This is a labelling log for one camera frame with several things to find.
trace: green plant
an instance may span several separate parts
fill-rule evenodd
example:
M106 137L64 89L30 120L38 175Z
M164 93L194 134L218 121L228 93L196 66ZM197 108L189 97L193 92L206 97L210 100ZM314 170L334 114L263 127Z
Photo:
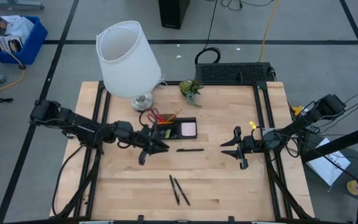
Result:
M200 108L201 105L195 103L196 94L201 94L198 90L204 88L203 84L198 80L185 80L179 83L181 93L186 97L189 105Z

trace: blue plastic crate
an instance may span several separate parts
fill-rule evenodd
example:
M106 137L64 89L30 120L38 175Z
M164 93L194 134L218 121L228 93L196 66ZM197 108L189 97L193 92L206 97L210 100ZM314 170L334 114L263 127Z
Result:
M12 53L19 59L24 65L33 64L41 46L47 37L48 31L41 24L40 18L36 16L25 16L28 20L34 23L30 35L24 43L22 50L19 53ZM0 49L0 62L2 63L16 63L18 62L12 58L8 53L2 52Z

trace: wooden table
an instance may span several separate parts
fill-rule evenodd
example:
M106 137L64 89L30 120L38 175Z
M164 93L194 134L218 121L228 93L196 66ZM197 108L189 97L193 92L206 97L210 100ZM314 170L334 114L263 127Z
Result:
M78 98L76 113L92 117L98 82L84 82ZM270 104L275 125L282 128L291 123L283 83L268 83ZM139 148L120 149L104 144L96 194L93 220L274 220L267 171L263 154L247 154L249 167L240 170L239 161L221 153L220 144L232 139L233 129L240 126L242 135L250 134L249 121L258 125L255 98L251 86L206 86L197 96L202 108L187 105L177 86L156 88L155 106L160 113L182 109L178 117L196 117L198 138L166 141L169 152L152 155L144 166L138 164ZM104 96L99 112L102 115ZM139 113L129 99L111 97L108 123L129 121L140 130ZM78 148L76 139L68 140L64 160ZM177 153L178 148L204 148L203 152ZM62 173L55 206L59 212L77 190L85 150L78 153ZM283 166L289 191L309 215L314 215L301 159L282 151ZM189 198L189 207L182 196L178 206L169 175L176 177ZM282 195L277 188L280 211L285 216ZM84 194L83 204L87 201Z

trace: black metal frame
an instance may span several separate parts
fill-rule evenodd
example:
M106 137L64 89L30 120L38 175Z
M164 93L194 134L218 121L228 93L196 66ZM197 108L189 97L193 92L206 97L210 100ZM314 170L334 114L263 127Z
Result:
M173 81L173 82L167 82L168 85L178 85L180 82L179 81ZM272 107L270 105L270 99L269 99L269 93L267 91L267 84L266 82L249 82L249 83L238 83L238 82L205 82L204 85L241 85L241 86L252 86L254 89L254 96L255 96L255 104L256 104L256 108L257 108L257 115L258 115L258 120L259 120L259 126L260 126L260 133L262 134L262 129L265 127L264 124L264 116L263 116L263 111L262 111L262 105L260 104L260 96L259 96L259 89L262 90L263 95L264 95L264 101L265 101L265 106L266 106L266 111L267 111L267 116L268 116L268 124L270 126L270 128L274 128L274 120L273 120L273 113L272 113ZM104 91L104 85L103 82L100 81L99 85L98 85L98 92L96 94L96 101L95 101L95 106L94 106L94 111L93 111L93 117L92 120L96 121L98 118L98 111L100 109L100 103L101 103L101 96L102 93ZM104 102L104 109L103 109L103 115L102 115L102 123L105 123L107 121L107 117L108 117L108 109L109 109L109 104L110 104L110 97L111 95L106 92L106 100ZM265 163L268 169L268 166L271 166L271 157L269 153L265 153ZM283 182L284 186L287 186L286 182L285 182L285 175L284 175L284 169L283 169L283 164L282 164L282 159L280 156L279 152L275 152L275 156L276 156L276 164L277 164L277 170L278 170L278 175L280 180ZM83 183L87 173L88 173L88 167L90 164L90 160L91 160L91 149L86 149L85 152L85 157L84 157L84 164L83 164L83 169L81 171L81 180L80 183ZM20 171L18 171L18 173L13 173L13 175L20 175ZM81 201L79 200L77 202L77 205L74 209L74 213L73 213L73 217L71 218L56 218L56 219L49 219L49 220L34 220L34 221L28 221L28 222L17 222L16 224L33 224L33 223L79 223L79 222L85 222L85 221L90 221L91 220L91 212L92 212L92 207L93 207L93 199L94 199L94 195L95 195L95 190L96 190L96 180L98 178L98 175L95 175L95 178L92 180L91 184L90 184L90 189L89 189L89 198L88 198L88 203L86 205L86 213L85 216L80 216L80 210L81 210ZM292 216L292 211L291 211L291 206L288 203L288 200L286 198L283 198L284 201L284 206L285 206L285 213L286 213L286 218L281 217L281 213L280 213L280 206L278 203L278 197L277 197L277 190L276 190L276 185L275 182L273 181L273 179L271 178L271 176L268 176L268 181L269 181L269 186L270 186L270 193L272 196L272 205L273 205L273 212L274 212L274 216L275 216L275 220L276 222L285 222L285 223L316 223L315 220L297 220L297 219L293 219ZM6 204L1 205L1 207L6 207L9 206ZM194 221L186 221L187 223L193 223L193 224L227 224L227 222L214 222L214 221L205 221L205 222L194 222ZM229 224L235 224L235 223L241 223L241 224L245 224L245 223L251 223L251 222L235 222L234 221L234 217L228 217L228 222ZM147 224L170 224L170 223L178 223L178 221L144 221L144 218L142 215L139 215L139 219L138 220L115 220L114 221L115 224L143 224L143 223L147 223Z

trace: table lamp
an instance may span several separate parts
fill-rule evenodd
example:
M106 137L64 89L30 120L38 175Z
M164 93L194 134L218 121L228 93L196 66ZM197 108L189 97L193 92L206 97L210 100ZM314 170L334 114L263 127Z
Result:
M151 91L159 83L161 68L136 21L115 24L96 38L104 86L112 95L131 98L143 111L153 105Z

